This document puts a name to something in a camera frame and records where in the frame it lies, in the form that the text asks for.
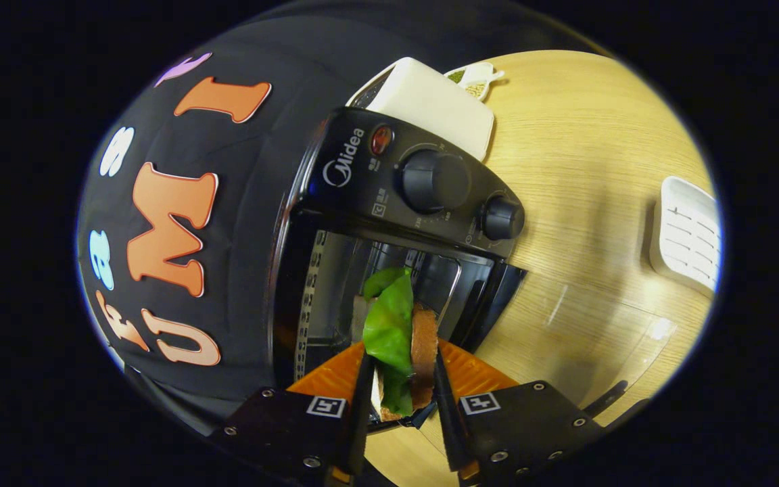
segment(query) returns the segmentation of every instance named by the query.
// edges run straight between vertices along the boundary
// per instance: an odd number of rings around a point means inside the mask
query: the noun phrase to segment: black toaster oven
[[[522,280],[506,258],[523,224],[513,191],[459,148],[383,114],[336,109],[279,225],[269,283],[276,386],[362,339],[355,296],[387,267],[410,268],[438,335],[473,352]],[[418,425],[430,409],[402,422]],[[373,413],[371,429],[384,426]]]

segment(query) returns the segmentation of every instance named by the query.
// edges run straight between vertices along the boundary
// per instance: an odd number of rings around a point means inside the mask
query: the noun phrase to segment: letter m
[[[185,287],[195,297],[204,294],[204,268],[191,259],[185,265],[169,262],[203,249],[204,243],[179,224],[181,216],[195,229],[210,222],[218,189],[212,172],[198,179],[165,175],[143,164],[134,181],[134,206],[149,220],[151,230],[128,241],[126,258],[131,277],[154,277]]]

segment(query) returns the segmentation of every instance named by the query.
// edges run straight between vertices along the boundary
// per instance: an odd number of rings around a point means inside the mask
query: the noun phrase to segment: orange letter
[[[179,117],[189,110],[213,110],[229,114],[235,123],[242,123],[257,111],[272,87],[269,83],[257,83],[253,87],[225,85],[215,83],[210,76],[192,87],[173,114]]]
[[[185,287],[195,297],[204,294],[204,268],[189,260],[186,265],[167,262],[203,249],[204,243],[173,219],[182,216],[201,229],[210,222],[218,176],[207,172],[200,179],[165,175],[143,164],[134,181],[134,206],[152,229],[128,241],[126,259],[131,277],[144,275]]]
[[[164,340],[159,339],[158,348],[161,348],[161,353],[167,357],[168,361],[172,363],[214,366],[222,360],[222,355],[218,351],[216,342],[213,342],[213,339],[206,333],[186,324],[154,317],[145,308],[140,310],[140,314],[143,315],[143,320],[146,321],[146,327],[149,327],[149,330],[155,333],[155,335],[161,332],[173,333],[173,335],[185,336],[185,338],[191,338],[194,342],[197,342],[197,350],[186,350],[170,346],[164,343]]]
[[[146,345],[146,342],[140,337],[140,333],[137,333],[137,329],[135,329],[134,325],[128,320],[125,320],[124,324],[122,324],[122,315],[120,315],[116,308],[104,301],[104,295],[102,295],[101,291],[95,291],[95,297],[98,298],[98,304],[101,305],[101,312],[104,314],[104,317],[108,319],[111,329],[114,330],[114,335],[122,340],[136,343],[136,345],[148,352],[149,346]]]

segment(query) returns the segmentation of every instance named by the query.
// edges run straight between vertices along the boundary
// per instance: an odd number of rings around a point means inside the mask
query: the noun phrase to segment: wooden tabletop
[[[485,99],[495,113],[485,163],[525,207],[509,262],[529,274],[476,355],[579,407],[627,380],[596,417],[606,425],[667,383],[705,324],[711,299],[657,274],[647,247],[663,179],[713,195],[711,180],[673,110],[619,62],[561,50],[486,61],[506,74]],[[402,487],[458,485],[437,414],[368,437],[365,453]]]

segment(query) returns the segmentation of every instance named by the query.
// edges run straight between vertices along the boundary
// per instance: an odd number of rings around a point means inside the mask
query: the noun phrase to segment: black background
[[[271,4],[0,5],[0,483],[260,484],[128,388],[82,309],[72,237],[87,160],[118,113]],[[779,485],[779,2],[531,5],[683,111],[735,241],[718,318],[668,392],[538,483]]]

